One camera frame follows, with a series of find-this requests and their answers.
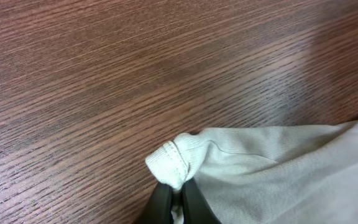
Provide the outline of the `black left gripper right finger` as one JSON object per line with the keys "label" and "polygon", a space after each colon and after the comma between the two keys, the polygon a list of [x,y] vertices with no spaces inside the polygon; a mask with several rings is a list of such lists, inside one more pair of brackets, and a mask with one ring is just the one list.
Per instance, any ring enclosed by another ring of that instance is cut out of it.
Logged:
{"label": "black left gripper right finger", "polygon": [[194,179],[185,182],[181,190],[184,224],[221,224],[212,212]]}

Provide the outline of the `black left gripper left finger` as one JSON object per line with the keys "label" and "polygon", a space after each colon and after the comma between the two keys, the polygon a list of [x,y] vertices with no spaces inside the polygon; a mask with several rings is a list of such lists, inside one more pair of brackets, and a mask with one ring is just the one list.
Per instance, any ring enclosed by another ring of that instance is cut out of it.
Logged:
{"label": "black left gripper left finger", "polygon": [[172,188],[158,183],[135,224],[173,224],[172,199]]}

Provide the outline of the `white and tan t-shirt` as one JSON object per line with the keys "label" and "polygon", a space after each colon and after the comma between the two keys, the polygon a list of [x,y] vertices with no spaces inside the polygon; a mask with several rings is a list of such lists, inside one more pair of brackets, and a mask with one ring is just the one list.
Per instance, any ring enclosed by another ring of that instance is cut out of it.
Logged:
{"label": "white and tan t-shirt", "polygon": [[145,162],[175,192],[194,179],[222,223],[358,224],[358,120],[207,128]]}

